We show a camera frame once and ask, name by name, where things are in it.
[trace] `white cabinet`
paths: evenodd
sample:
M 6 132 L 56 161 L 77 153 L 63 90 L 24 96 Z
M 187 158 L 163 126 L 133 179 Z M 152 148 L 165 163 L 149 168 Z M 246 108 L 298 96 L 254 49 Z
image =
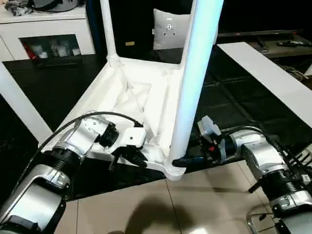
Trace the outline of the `white cabinet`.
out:
M 95 53 L 83 7 L 64 13 L 33 13 L 21 17 L 14 17 L 0 9 L 0 37 L 4 49 L 8 50 L 6 56 L 0 56 L 1 61 L 29 59 L 21 38 L 55 35 L 75 35 L 82 55 Z

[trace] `black cable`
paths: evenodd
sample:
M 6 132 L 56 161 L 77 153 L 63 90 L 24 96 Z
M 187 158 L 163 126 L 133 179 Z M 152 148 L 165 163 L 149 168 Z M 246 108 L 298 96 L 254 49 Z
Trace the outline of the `black cable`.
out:
M 37 149 L 37 151 L 35 152 L 35 154 L 32 156 L 32 158 L 29 160 L 29 163 L 27 164 L 26 168 L 24 169 L 24 171 L 22 172 L 21 176 L 19 177 L 13 191 L 11 194 L 13 194 L 16 191 L 16 188 L 19 186 L 20 182 L 22 179 L 24 179 L 24 176 L 28 170 L 28 168 L 30 167 L 31 163 L 33 162 L 33 160 L 35 159 L 35 157 L 42 151 L 42 149 L 60 132 L 62 132 L 65 128 L 67 128 L 68 126 L 72 125 L 73 123 L 75 123 L 78 120 L 82 120 L 84 118 L 90 117 L 90 116 L 99 116 L 99 115 L 111 115 L 111 116 L 119 116 L 125 119 L 128 119 L 130 121 L 132 121 L 134 123 L 135 127 L 143 127 L 143 125 L 138 122 L 137 120 L 135 120 L 134 118 L 131 118 L 129 116 L 120 114 L 120 113 L 115 113 L 115 112 L 107 112 L 107 111 L 99 111 L 99 112 L 92 112 L 92 113 L 87 113 L 84 115 L 81 115 L 77 118 L 72 119 L 71 121 L 65 123 L 63 126 L 61 126 L 60 128 L 58 128 L 55 132 L 53 132 Z
M 281 142 L 273 139 L 270 134 L 265 133 L 263 130 L 260 130 L 260 129 L 255 128 L 255 127 L 242 126 L 242 127 L 238 127 L 238 128 L 229 130 L 225 133 L 222 133 L 219 136 L 219 139 L 224 139 L 225 137 L 227 137 L 233 133 L 236 133 L 238 131 L 241 131 L 241 130 L 251 130 L 251 131 L 261 133 L 266 138 L 268 143 L 271 144 L 274 148 L 276 148 L 276 150 L 282 155 L 282 157 L 283 157 L 284 161 L 286 162 L 287 166 L 289 167 L 289 169 L 292 169 L 292 171 L 294 171 L 293 165 L 290 163 L 290 160 L 289 160 L 289 158 L 290 158 L 290 159 L 293 159 L 297 163 L 297 166 L 302 168 L 304 170 L 304 172 L 307 173 L 312 178 L 312 173 L 310 171 L 308 171 L 306 169 L 306 167 L 289 150 L 287 150 L 284 145 L 282 145 Z

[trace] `white pillow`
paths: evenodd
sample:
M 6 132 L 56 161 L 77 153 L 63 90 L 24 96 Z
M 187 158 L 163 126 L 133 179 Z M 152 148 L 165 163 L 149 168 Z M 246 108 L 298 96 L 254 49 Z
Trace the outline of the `white pillow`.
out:
M 184 47 L 190 15 L 154 9 L 154 50 Z

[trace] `white cylindrical leg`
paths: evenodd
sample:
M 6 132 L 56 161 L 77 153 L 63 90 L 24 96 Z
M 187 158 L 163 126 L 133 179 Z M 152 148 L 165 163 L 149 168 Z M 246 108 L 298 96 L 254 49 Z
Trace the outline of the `white cylindrical leg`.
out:
M 23 121 L 39 143 L 45 141 L 52 131 L 11 74 L 0 62 L 0 94 Z
M 223 0 L 197 0 L 186 57 L 174 132 L 166 169 L 173 174 L 184 173 L 172 166 L 172 160 L 185 155 L 198 100 L 215 40 Z
M 107 59 L 117 58 L 113 23 L 111 17 L 111 9 L 109 6 L 109 0 L 101 0 L 102 18 L 104 24 L 105 40 L 107 46 Z
M 184 69 L 185 68 L 187 52 L 189 50 L 189 45 L 190 45 L 190 38 L 191 38 L 191 32 L 192 32 L 192 25 L 193 25 L 193 21 L 194 21 L 194 13 L 195 13 L 195 9 L 196 9 L 196 2 L 197 2 L 197 0 L 193 0 L 193 3 L 192 3 L 190 22 L 189 22 L 189 27 L 188 27 L 188 30 L 187 30 L 185 44 L 184 44 L 184 47 L 183 47 L 183 53 L 182 53 L 182 59 L 181 59 L 181 63 L 180 63 L 180 69 Z

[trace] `white stand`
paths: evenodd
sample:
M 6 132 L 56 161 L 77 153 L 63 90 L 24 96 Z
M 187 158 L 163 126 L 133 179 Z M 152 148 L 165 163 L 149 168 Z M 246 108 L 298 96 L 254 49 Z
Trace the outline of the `white stand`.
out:
M 171 180 L 180 179 L 185 168 L 173 167 L 172 161 L 186 152 L 222 4 L 222 0 L 193 1 L 182 61 L 176 65 L 119 57 L 109 1 L 101 0 L 108 62 L 62 125 L 94 110 L 131 116 L 143 122 L 147 131 L 142 152 L 148 159 L 148 168 L 163 172 Z M 120 117 L 106 118 L 119 130 L 132 125 Z M 94 145 L 89 157 L 112 160 L 98 145 Z M 119 163 L 132 165 L 122 158 Z
M 49 126 L 39 115 L 2 62 L 0 62 L 0 94 L 39 143 L 45 141 L 52 134 Z

